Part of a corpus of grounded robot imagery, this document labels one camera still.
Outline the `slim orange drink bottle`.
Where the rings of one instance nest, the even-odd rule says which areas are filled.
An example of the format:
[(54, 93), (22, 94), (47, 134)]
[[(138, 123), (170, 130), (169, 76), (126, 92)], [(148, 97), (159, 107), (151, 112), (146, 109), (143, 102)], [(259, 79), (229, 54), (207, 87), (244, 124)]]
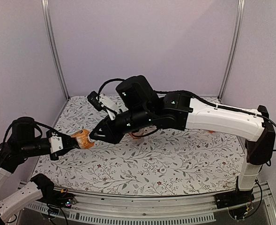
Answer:
[(90, 131), (82, 129), (71, 135), (71, 137), (76, 140), (76, 147), (78, 149), (86, 150), (92, 148), (95, 145), (95, 143), (90, 140), (89, 134)]

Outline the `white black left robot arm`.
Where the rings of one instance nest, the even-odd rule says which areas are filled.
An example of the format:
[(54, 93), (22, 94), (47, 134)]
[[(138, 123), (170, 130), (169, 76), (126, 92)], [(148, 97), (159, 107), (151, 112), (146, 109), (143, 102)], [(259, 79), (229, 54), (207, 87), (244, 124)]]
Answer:
[[(78, 146), (76, 138), (31, 117), (12, 121), (0, 143), (0, 188), (28, 158), (49, 155), (51, 160), (58, 160)], [(41, 173), (35, 175), (22, 189), (0, 201), (0, 225), (35, 200), (54, 203), (58, 194), (54, 190), (54, 183), (47, 176)]]

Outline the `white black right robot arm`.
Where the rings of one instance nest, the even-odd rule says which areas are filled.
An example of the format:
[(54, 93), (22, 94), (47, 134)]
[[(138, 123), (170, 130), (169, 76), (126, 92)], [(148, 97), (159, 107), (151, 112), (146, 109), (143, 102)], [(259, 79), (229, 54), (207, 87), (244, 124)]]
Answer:
[(98, 110), (107, 111), (91, 131), (91, 140), (117, 144), (127, 133), (155, 126), (156, 129), (203, 129), (245, 139), (246, 158), (233, 191), (214, 196), (221, 209), (254, 200), (255, 179), (263, 164), (270, 161), (276, 133), (265, 106), (243, 110), (218, 105), (185, 90), (161, 93), (152, 89), (142, 75), (119, 79), (116, 92), (127, 110), (121, 112), (100, 91), (91, 92), (88, 101)]

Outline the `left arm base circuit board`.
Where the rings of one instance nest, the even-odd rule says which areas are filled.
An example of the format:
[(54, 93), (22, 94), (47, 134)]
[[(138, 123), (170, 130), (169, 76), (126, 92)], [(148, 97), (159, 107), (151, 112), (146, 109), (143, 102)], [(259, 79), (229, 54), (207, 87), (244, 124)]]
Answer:
[(70, 193), (67, 188), (57, 191), (54, 195), (55, 204), (60, 207), (71, 208), (72, 205), (77, 203), (75, 195)]

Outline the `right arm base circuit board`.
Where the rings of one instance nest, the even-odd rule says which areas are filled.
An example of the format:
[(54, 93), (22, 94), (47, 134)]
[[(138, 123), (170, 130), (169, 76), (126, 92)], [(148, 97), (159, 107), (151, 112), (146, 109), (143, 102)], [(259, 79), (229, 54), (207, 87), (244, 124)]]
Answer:
[(228, 210), (228, 214), (234, 220), (243, 220), (254, 209), (253, 202), (247, 202), (243, 206), (234, 207)]

